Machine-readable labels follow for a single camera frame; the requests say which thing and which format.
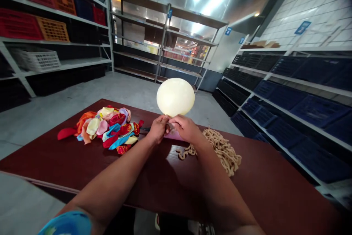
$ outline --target person's left hand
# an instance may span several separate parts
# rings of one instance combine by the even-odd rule
[[[168,121],[168,115],[161,115],[156,118],[151,125],[150,132],[147,134],[147,138],[149,138],[154,144],[161,143],[164,135],[167,135],[170,132],[170,126],[167,125]]]

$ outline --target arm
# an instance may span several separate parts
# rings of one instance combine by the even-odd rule
[[[203,176],[203,193],[214,228],[222,234],[264,234],[228,177],[213,147],[195,123],[182,115],[177,115],[169,122],[197,151]]]
[[[167,115],[155,119],[145,138],[90,181],[58,215],[71,210],[83,211],[91,220],[92,234],[103,234],[126,200],[154,146],[169,132],[168,120]]]

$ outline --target gray floor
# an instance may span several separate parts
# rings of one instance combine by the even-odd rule
[[[101,98],[160,113],[159,84],[120,73],[81,83],[0,113],[0,159]],[[210,93],[199,91],[187,114],[195,123],[242,135]],[[0,234],[36,234],[63,203],[29,183],[0,174]]]

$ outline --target yellow balloon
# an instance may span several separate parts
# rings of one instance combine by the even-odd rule
[[[162,113],[174,117],[187,114],[194,104],[194,90],[184,79],[170,78],[158,89],[157,103]]]

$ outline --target brown table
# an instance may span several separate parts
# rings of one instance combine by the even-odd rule
[[[74,126],[87,111],[113,105],[126,107],[132,120],[150,127],[159,115],[101,99],[0,161],[0,171],[33,184],[78,193],[99,172],[118,159],[117,151],[95,139],[84,145],[74,137],[57,140],[57,133]],[[231,179],[267,234],[330,234],[339,213],[272,146],[220,132],[230,140],[242,164]],[[185,142],[163,139],[137,179],[126,205],[210,221],[200,190],[196,157],[184,161],[175,152]]]

